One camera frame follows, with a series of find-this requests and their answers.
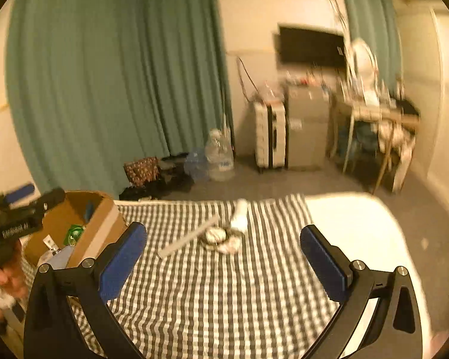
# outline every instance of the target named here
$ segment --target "white stick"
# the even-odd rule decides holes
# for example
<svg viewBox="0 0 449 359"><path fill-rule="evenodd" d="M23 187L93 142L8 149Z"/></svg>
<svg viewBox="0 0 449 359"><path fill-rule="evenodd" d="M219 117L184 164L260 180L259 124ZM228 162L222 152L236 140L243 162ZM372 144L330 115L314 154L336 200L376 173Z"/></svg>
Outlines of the white stick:
<svg viewBox="0 0 449 359"><path fill-rule="evenodd" d="M213 216L211 219L206 220L203 224L201 224L197 229L190 232L189 234L186 234L181 239L177 240L175 243L172 243L162 250L158 251L158 256L161 259L165 259L166 257L170 256L172 253L178 251L180 248L183 248L186 244L188 244L193 239L196 239L198 236L201 236L206 232L206 230L211 227L212 225L218 224L218 220L220 217L218 215Z"/></svg>

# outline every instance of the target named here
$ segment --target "cable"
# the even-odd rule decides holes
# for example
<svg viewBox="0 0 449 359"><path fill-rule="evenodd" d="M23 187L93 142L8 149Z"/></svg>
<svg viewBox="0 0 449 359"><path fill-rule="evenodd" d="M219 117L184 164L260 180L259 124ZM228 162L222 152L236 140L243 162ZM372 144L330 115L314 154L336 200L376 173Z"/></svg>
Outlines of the cable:
<svg viewBox="0 0 449 359"><path fill-rule="evenodd" d="M236 57L236 66L237 66L237 68L238 68L239 83L241 84L241 89L243 90L243 95L245 96L247 102L253 102L253 101L250 101L250 100L249 100L249 97L248 97L248 95L246 94L245 83L243 82L243 77L242 77L242 75L241 75L241 65L243 66L243 69L245 69L245 73L246 73L246 75L248 76L249 81L251 81L251 83L253 84L254 88L255 88L256 91L258 92L258 89L257 89L255 83L253 82L253 80L252 80L251 77L249 76L248 70L246 70L246 66L245 66L243 60L242 60L239 56L237 56L237 57Z"/></svg>
<svg viewBox="0 0 449 359"><path fill-rule="evenodd" d="M332 0L329 0L329 3L331 4L331 7L333 8L334 13L339 17L339 21L341 22L341 25L343 26L343 30L347 30L348 24L346 23L346 19L341 12L338 1L334 0L334 3L333 3Z"/></svg>

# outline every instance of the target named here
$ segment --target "television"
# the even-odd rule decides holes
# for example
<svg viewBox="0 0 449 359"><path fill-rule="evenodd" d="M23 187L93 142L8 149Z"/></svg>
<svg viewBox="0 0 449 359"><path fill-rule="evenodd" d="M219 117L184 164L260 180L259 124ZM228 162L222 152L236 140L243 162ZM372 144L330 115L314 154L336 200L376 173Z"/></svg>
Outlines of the television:
<svg viewBox="0 0 449 359"><path fill-rule="evenodd" d="M344 68L344 37L307 28L280 26L282 64Z"/></svg>

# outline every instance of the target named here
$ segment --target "suitcase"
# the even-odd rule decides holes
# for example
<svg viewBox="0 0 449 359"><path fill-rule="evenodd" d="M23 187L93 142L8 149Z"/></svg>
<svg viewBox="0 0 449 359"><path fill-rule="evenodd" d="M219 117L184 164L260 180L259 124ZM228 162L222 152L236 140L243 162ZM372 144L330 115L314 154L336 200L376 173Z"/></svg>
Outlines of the suitcase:
<svg viewBox="0 0 449 359"><path fill-rule="evenodd" d="M286 168L322 168L329 131L329 95L321 87L289 86Z"/></svg>
<svg viewBox="0 0 449 359"><path fill-rule="evenodd" d="M286 160L286 112L283 103L254 103L256 117L256 164L282 168Z"/></svg>

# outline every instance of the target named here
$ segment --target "black and white striped blanket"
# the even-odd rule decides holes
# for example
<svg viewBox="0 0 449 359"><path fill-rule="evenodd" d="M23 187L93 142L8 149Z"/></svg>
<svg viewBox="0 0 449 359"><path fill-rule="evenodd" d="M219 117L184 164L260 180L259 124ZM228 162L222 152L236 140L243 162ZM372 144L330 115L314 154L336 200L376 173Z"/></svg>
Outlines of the black and white striped blanket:
<svg viewBox="0 0 449 359"><path fill-rule="evenodd" d="M119 205L128 223L145 225L148 242L109 307L146 358L301 358L337 310L300 248L301 229L311 223L301 195L252 202L236 255L195 240L166 260L157 256L215 214L226 225L234 206ZM73 309L85 341L103 355L83 312Z"/></svg>

